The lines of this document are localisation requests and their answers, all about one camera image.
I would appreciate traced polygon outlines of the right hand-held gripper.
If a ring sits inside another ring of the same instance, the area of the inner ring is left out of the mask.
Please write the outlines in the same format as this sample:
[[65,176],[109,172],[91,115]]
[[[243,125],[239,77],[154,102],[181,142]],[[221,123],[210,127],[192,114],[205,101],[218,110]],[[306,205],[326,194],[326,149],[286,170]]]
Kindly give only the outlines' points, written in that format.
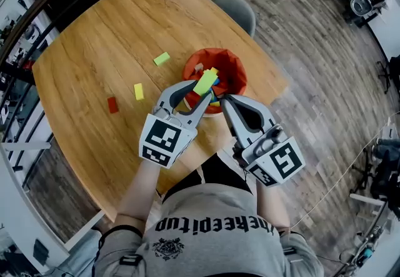
[[225,95],[221,104],[228,128],[238,141],[233,158],[245,172],[269,188],[283,184],[305,167],[295,138],[275,125],[265,105],[233,94]]

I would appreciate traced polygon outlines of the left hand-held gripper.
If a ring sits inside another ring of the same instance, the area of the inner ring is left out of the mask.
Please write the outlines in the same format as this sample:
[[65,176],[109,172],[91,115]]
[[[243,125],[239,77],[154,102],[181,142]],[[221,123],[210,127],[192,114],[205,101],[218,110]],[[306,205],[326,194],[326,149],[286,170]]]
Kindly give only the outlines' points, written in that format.
[[188,112],[173,111],[196,84],[196,80],[181,81],[161,93],[153,112],[147,115],[139,139],[141,158],[169,169],[194,141],[212,94],[205,94]]

